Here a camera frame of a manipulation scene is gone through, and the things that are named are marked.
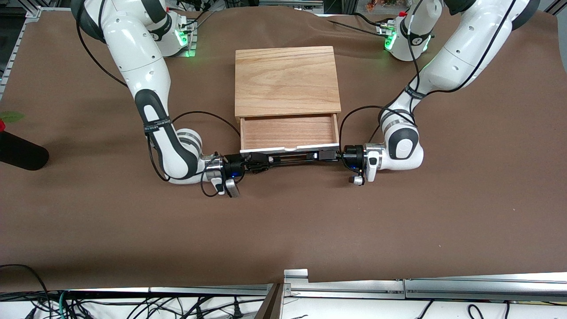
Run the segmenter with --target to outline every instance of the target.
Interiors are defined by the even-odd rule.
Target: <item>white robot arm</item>
[[[430,93],[454,92],[476,79],[511,31],[534,14],[539,0],[445,0],[445,4],[451,14],[461,13],[460,25],[419,76],[387,105],[396,113],[380,112],[378,120],[384,143],[363,146],[365,163],[351,164],[360,169],[359,176],[351,179],[355,184],[363,184],[362,174],[372,182],[377,170],[419,167],[424,151],[417,127],[413,125],[415,107]],[[399,60],[417,58],[426,50],[441,11],[439,0],[420,0],[408,10],[408,15],[390,21],[393,30],[386,40],[386,50]]]
[[[176,131],[169,117],[170,75],[163,57],[187,46],[186,18],[167,12],[164,0],[73,0],[71,10],[85,33],[108,46],[134,98],[144,133],[158,152],[166,180],[174,184],[211,181],[224,194],[222,159],[204,157],[199,134],[190,129]]]

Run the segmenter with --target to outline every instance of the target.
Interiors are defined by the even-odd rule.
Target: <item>wood grain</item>
[[[242,149],[338,142],[335,114],[248,117],[240,120]]]
[[[338,113],[333,47],[236,51],[235,116]]]

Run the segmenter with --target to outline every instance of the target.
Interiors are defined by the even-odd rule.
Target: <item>brown table surface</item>
[[[420,65],[458,22],[444,12]],[[235,122],[235,50],[314,45],[335,48],[342,116],[384,105],[414,67],[383,41],[283,7],[215,13],[197,56],[167,59],[171,115]],[[87,44],[118,74],[103,44]],[[26,115],[9,131],[51,159],[39,171],[0,166],[1,263],[32,266],[49,289],[269,283],[295,268],[311,281],[567,271],[566,84],[556,19],[539,12],[472,85],[419,105],[419,169],[356,187],[338,164],[277,168],[246,175],[240,198],[210,199],[155,176],[130,93],[89,59],[71,13],[44,12],[27,26],[1,107]],[[344,143],[365,142],[377,113],[352,116]],[[205,153],[239,150],[214,118],[176,127],[197,130]],[[2,272],[0,290],[38,289]]]

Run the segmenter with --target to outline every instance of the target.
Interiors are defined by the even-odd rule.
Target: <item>wooden lid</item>
[[[339,113],[333,47],[236,51],[235,116]]]

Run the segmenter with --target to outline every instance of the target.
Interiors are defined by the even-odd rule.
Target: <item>open drawer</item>
[[[240,153],[338,150],[336,114],[243,117]]]

